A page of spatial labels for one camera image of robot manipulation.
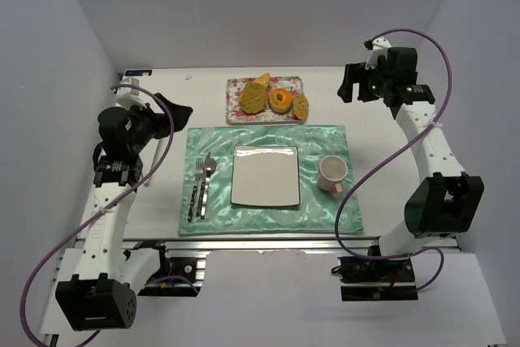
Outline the green round bread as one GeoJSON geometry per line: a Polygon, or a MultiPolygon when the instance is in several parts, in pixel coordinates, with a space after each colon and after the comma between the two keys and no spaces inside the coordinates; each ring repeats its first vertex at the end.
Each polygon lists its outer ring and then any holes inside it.
{"type": "Polygon", "coordinates": [[[248,115],[255,115],[266,108],[267,87],[256,82],[248,82],[242,93],[241,109],[248,115]]]}

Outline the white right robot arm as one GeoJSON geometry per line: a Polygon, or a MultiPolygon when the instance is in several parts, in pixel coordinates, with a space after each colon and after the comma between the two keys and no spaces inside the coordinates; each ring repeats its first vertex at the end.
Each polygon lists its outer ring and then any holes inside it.
{"type": "Polygon", "coordinates": [[[368,49],[366,62],[346,65],[338,95],[351,102],[353,85],[358,85],[359,101],[382,100],[412,142],[419,186],[405,204],[403,221],[377,240],[380,256],[408,255],[439,237],[467,232],[484,184],[457,161],[435,124],[433,93],[417,82],[417,51],[393,47],[386,40],[376,40],[368,49]]]}

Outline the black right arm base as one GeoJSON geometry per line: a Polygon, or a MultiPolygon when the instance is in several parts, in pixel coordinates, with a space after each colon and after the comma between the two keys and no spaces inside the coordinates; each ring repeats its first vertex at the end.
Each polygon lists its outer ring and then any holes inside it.
{"type": "Polygon", "coordinates": [[[342,301],[417,301],[415,274],[409,257],[367,260],[338,258],[331,274],[340,278],[342,301]]]}

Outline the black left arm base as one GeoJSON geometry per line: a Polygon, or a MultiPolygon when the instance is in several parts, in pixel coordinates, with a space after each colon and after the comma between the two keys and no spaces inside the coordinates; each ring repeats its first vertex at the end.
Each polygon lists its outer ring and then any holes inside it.
{"type": "Polygon", "coordinates": [[[197,277],[198,259],[191,256],[173,256],[164,241],[140,241],[123,250],[128,261],[139,249],[155,249],[159,252],[159,269],[148,278],[138,293],[142,297],[196,297],[201,287],[197,277]]]}

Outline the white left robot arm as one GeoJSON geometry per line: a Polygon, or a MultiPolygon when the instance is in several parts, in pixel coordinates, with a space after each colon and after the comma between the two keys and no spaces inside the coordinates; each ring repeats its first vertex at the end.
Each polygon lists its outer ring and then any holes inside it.
{"type": "Polygon", "coordinates": [[[193,110],[155,98],[165,113],[133,98],[102,111],[102,139],[94,155],[94,210],[100,216],[87,231],[82,255],[71,279],[60,281],[56,300],[75,331],[99,331],[132,326],[137,294],[148,280],[164,270],[165,255],[158,246],[123,250],[128,215],[144,178],[141,151],[149,141],[184,129],[193,110]]]}

